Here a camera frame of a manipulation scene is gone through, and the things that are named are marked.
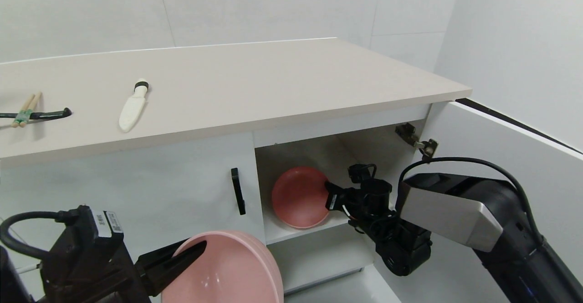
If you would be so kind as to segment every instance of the cabinet door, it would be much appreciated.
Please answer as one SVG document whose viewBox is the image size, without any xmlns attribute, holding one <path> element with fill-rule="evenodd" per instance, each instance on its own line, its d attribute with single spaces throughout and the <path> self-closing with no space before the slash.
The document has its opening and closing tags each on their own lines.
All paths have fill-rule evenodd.
<svg viewBox="0 0 583 303">
<path fill-rule="evenodd" d="M 243 216 L 231 168 L 239 169 Z M 3 170 L 0 202 L 3 217 L 80 204 L 114 211 L 134 259 L 208 230 L 245 231 L 265 242 L 251 133 Z M 46 220 L 13 228 L 43 249 L 63 230 Z"/>
<path fill-rule="evenodd" d="M 421 135 L 429 138 L 439 142 L 435 157 L 485 159 L 514 175 L 539 230 L 583 281 L 583 155 L 458 103 L 433 105 Z M 409 175 L 420 172 L 503 178 L 485 166 L 459 162 L 420 166 Z M 508 302 L 471 249 L 439 235 L 431 238 L 431 258 L 410 276 L 396 277 L 381 261 L 375 263 L 403 303 Z"/>
</svg>

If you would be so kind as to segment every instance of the open cabinet door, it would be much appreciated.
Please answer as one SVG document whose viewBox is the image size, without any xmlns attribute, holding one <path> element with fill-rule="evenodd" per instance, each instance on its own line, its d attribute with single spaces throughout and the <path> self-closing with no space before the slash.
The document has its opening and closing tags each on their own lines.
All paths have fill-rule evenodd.
<svg viewBox="0 0 583 303">
<path fill-rule="evenodd" d="M 458 103 L 433 105 L 421 135 L 429 138 L 439 143 L 435 157 L 485 159 L 514 175 L 539 230 L 583 281 L 583 155 Z M 417 153 L 414 161 L 419 159 Z M 503 178 L 485 166 L 461 162 L 420 166 L 409 175 L 421 172 Z M 436 234 L 431 238 L 431 258 L 410 276 L 394 276 L 380 258 L 375 262 L 402 303 L 508 302 L 472 249 Z"/>
</svg>

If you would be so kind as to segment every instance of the red plate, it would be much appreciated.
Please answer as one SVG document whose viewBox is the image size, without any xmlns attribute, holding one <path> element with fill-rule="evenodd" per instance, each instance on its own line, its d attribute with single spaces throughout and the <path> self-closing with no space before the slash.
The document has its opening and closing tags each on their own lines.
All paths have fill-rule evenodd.
<svg viewBox="0 0 583 303">
<path fill-rule="evenodd" d="M 307 229 L 322 222 L 326 208 L 325 174 L 315 168 L 300 166 L 282 174 L 271 191 L 275 215 L 288 226 Z"/>
</svg>

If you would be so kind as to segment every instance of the label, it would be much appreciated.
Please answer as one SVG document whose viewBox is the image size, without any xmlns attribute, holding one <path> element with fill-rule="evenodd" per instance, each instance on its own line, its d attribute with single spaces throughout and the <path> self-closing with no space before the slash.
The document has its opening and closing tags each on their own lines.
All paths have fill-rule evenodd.
<svg viewBox="0 0 583 303">
<path fill-rule="evenodd" d="M 112 211 L 105 212 L 111 226 L 111 231 L 116 232 L 118 234 L 123 234 L 123 230 L 121 230 L 121 225 L 119 224 L 119 221 L 117 220 L 117 216 L 115 215 L 115 213 Z"/>
<path fill-rule="evenodd" d="M 109 228 L 109 222 L 107 221 L 105 212 L 91 210 L 91 213 L 93 214 L 93 219 L 95 220 L 95 225 L 97 226 L 97 236 L 102 238 L 111 238 L 111 230 Z"/>
<path fill-rule="evenodd" d="M 330 210 L 334 209 L 334 204 L 336 203 L 336 197 L 337 197 L 337 195 L 334 195 L 332 197 L 332 201 L 330 202 Z"/>
</svg>

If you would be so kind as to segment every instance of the door hinge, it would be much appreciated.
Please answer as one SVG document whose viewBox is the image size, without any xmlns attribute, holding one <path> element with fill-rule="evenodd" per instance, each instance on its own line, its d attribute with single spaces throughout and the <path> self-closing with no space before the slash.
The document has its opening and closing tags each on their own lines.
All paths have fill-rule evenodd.
<svg viewBox="0 0 583 303">
<path fill-rule="evenodd" d="M 429 139 L 427 141 L 419 141 L 419 137 L 415 134 L 415 127 L 410 123 L 405 123 L 395 127 L 395 133 L 401 137 L 408 145 L 419 149 L 423 157 L 421 159 L 427 160 L 433 158 L 435 150 L 439 145 L 437 141 Z"/>
</svg>

